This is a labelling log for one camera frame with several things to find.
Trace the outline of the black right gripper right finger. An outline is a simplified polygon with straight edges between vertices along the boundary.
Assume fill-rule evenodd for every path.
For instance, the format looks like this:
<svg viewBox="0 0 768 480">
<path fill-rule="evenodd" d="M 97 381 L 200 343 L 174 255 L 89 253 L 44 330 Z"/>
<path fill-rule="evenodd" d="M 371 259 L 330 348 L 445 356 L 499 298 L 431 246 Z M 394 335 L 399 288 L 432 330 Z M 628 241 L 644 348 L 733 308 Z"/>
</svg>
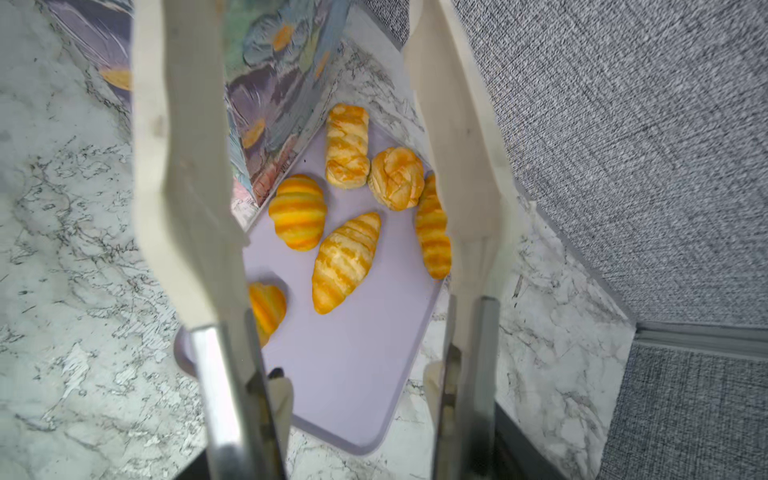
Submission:
<svg viewBox="0 0 768 480">
<path fill-rule="evenodd" d="M 438 427 L 442 362 L 429 363 L 424 370 L 425 398 L 435 427 Z M 564 479 L 524 435 L 499 403 L 495 404 L 495 440 L 493 455 L 495 479 Z"/>
</svg>

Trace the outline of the floral paper gift bag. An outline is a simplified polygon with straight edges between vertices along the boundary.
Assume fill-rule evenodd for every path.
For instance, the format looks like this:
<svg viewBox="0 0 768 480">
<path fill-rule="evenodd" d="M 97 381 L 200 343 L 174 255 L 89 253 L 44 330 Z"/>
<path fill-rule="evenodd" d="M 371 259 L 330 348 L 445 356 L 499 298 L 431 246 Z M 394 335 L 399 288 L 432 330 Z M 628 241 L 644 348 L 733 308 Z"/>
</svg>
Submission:
<svg viewBox="0 0 768 480">
<path fill-rule="evenodd" d="M 48 7 L 109 88 L 131 104 L 131 1 Z M 264 203 L 328 79 L 347 1 L 220 1 L 234 197 Z"/>
</svg>

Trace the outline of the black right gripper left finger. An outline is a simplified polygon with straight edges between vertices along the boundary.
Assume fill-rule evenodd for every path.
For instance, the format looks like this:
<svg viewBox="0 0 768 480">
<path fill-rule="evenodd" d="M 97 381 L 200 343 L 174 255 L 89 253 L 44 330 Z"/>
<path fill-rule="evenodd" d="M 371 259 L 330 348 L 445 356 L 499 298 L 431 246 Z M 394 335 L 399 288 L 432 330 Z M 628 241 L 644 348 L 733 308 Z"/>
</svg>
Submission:
<svg viewBox="0 0 768 480">
<path fill-rule="evenodd" d="M 282 458 L 287 455 L 289 434 L 294 403 L 294 389 L 281 367 L 272 369 L 267 375 L 266 387 L 269 393 L 273 430 Z M 181 468 L 174 479 L 210 479 L 206 449 Z"/>
</svg>

